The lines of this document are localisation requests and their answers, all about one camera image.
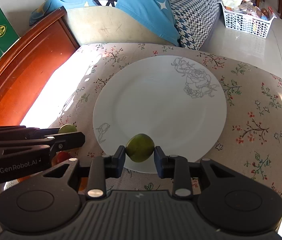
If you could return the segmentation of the green lime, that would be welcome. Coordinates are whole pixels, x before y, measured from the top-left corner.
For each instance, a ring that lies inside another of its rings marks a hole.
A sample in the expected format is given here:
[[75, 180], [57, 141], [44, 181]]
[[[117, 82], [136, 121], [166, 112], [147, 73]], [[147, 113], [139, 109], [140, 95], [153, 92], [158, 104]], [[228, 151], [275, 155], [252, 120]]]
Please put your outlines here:
[[61, 126], [58, 130], [58, 133], [72, 133], [72, 132], [77, 132], [77, 128], [74, 125], [71, 124], [64, 124]]
[[149, 159], [154, 152], [155, 143], [146, 134], [137, 134], [129, 140], [125, 149], [126, 155], [135, 163]]

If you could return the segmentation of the red cherry tomato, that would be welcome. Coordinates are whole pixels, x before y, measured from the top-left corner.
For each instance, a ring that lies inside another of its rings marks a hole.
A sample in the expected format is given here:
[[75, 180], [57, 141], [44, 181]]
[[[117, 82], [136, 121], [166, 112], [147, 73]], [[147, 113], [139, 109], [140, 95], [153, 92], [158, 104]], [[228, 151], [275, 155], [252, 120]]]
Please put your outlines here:
[[56, 155], [56, 164], [62, 163], [71, 158], [71, 155], [66, 151], [61, 151]]

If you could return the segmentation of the red wooden side table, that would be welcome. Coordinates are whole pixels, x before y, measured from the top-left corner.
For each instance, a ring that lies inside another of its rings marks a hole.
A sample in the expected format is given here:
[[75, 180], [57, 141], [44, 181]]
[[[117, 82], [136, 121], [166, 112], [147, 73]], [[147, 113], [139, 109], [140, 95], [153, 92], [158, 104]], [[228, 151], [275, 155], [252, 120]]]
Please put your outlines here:
[[35, 24], [0, 59], [0, 126], [19, 125], [46, 82], [79, 48], [60, 8]]

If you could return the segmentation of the white floral plate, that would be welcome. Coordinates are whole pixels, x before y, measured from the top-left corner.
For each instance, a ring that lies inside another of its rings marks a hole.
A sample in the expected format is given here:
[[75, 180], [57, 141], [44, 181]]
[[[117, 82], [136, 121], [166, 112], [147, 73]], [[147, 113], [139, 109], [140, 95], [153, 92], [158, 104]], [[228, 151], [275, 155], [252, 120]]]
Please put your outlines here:
[[191, 162], [212, 149], [225, 121], [226, 99], [214, 74], [172, 55], [142, 59], [117, 72], [93, 111], [95, 137], [106, 154], [146, 134], [166, 155]]

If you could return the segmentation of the floral beige tablecloth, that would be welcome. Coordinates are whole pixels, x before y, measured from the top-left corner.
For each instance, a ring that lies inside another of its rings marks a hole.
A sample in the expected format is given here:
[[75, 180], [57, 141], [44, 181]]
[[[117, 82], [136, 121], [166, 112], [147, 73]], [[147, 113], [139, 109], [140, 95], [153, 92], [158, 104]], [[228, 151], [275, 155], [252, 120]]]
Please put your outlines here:
[[223, 88], [225, 126], [204, 158], [266, 185], [282, 198], [282, 80], [243, 62], [159, 44], [84, 45], [53, 73], [21, 123], [38, 128], [76, 126], [86, 142], [72, 156], [90, 162], [106, 154], [93, 129], [93, 111], [103, 87], [129, 64], [165, 55], [200, 63]]

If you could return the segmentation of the houndstooth sofa cushion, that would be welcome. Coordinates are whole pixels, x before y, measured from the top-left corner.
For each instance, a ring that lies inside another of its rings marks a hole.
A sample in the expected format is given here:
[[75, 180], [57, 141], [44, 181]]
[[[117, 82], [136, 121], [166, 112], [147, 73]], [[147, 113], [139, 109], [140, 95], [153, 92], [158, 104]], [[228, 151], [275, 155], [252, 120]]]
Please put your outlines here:
[[175, 27], [183, 48], [200, 49], [210, 38], [220, 16], [219, 0], [170, 0]]

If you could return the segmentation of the white perforated plastic basket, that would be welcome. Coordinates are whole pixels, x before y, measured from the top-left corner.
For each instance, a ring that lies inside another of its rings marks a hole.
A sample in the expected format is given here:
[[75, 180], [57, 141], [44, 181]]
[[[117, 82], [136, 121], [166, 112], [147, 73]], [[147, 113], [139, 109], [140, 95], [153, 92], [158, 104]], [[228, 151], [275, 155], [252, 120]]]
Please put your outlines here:
[[223, 10], [223, 18], [226, 28], [251, 34], [260, 38], [267, 38], [272, 22], [275, 18], [277, 18], [271, 7], [268, 8], [270, 19], [264, 20], [262, 18], [242, 14], [240, 12], [227, 10], [223, 6], [222, 2], [219, 3]]

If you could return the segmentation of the blue printed pillow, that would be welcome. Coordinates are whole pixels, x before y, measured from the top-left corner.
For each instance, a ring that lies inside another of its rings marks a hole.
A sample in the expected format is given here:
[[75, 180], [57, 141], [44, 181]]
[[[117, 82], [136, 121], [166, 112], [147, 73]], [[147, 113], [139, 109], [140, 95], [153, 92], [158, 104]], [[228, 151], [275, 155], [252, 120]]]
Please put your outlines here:
[[119, 9], [160, 38], [178, 46], [180, 35], [175, 27], [176, 21], [170, 0], [46, 0], [41, 7], [32, 12], [29, 25], [36, 24], [60, 7], [75, 9], [86, 5]]

